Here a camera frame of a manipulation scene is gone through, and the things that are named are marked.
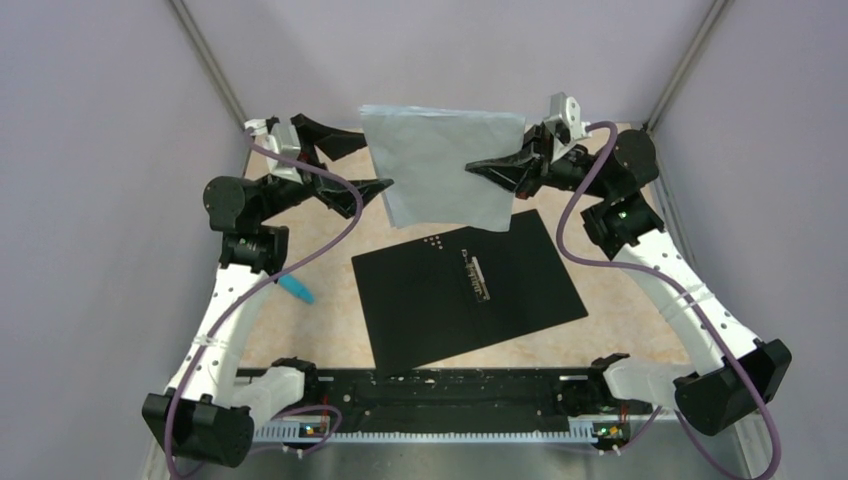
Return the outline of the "grey black folder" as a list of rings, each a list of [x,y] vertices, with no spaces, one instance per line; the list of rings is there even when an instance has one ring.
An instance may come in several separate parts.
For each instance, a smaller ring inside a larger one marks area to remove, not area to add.
[[[462,249],[478,258],[491,299],[476,301]],[[376,370],[405,373],[587,317],[537,210],[509,230],[464,227],[352,259]]]

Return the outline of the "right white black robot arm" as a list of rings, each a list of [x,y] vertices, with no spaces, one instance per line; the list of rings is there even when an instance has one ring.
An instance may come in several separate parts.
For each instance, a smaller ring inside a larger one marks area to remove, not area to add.
[[[475,161],[466,171],[519,199],[551,187],[596,198],[582,214],[602,266],[626,272],[683,345],[685,365],[614,354],[598,360],[586,385],[589,404],[612,412],[625,400],[670,408],[697,432],[714,436],[771,401],[791,363],[788,347],[764,341],[712,293],[675,246],[643,195],[658,175],[656,149],[640,130],[612,130],[596,153],[554,150],[544,127],[527,131],[511,155]]]

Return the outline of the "paper sheet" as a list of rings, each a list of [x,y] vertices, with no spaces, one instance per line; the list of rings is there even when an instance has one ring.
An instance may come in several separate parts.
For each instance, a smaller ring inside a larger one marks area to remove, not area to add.
[[[506,112],[363,105],[363,133],[392,227],[418,224],[509,230],[513,195],[465,170],[508,156],[523,143],[526,118]]]

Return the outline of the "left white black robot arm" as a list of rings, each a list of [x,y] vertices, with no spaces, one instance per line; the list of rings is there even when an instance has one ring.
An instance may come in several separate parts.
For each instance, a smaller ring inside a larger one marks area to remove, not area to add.
[[[366,147],[360,132],[298,114],[288,121],[248,120],[244,133],[251,150],[266,159],[268,173],[257,179],[219,176],[205,186],[209,225],[221,236],[213,290],[177,372],[142,406],[172,476],[180,459],[236,467],[265,424],[285,411],[308,413],[319,404],[316,366],[297,358],[275,362],[245,386],[236,382],[271,287],[294,270],[287,260],[290,231],[271,219],[316,199],[355,227],[366,205],[390,186],[387,179],[347,180],[328,169],[329,161]]]

